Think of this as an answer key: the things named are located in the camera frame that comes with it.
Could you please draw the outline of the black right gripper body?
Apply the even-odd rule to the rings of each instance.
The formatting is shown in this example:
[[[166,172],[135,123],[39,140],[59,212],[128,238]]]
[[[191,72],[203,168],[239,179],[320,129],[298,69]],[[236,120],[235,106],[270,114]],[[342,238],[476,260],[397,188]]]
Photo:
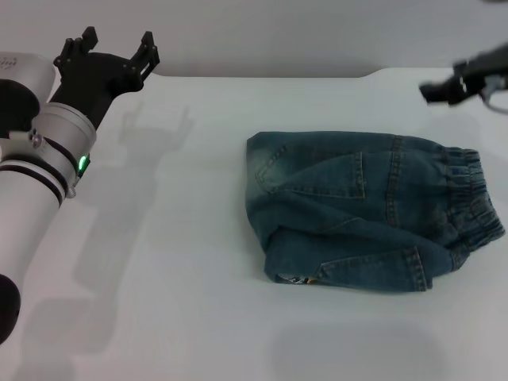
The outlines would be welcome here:
[[[507,44],[454,63],[453,73],[462,80],[468,91],[481,91],[487,84],[487,78],[506,78]]]

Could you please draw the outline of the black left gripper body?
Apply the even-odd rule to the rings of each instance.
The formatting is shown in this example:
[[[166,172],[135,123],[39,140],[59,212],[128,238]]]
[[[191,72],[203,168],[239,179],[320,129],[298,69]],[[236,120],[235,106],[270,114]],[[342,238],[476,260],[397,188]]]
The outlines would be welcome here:
[[[51,101],[78,110],[97,129],[114,99],[143,88],[144,56],[131,59],[107,53],[56,57],[60,85]]]

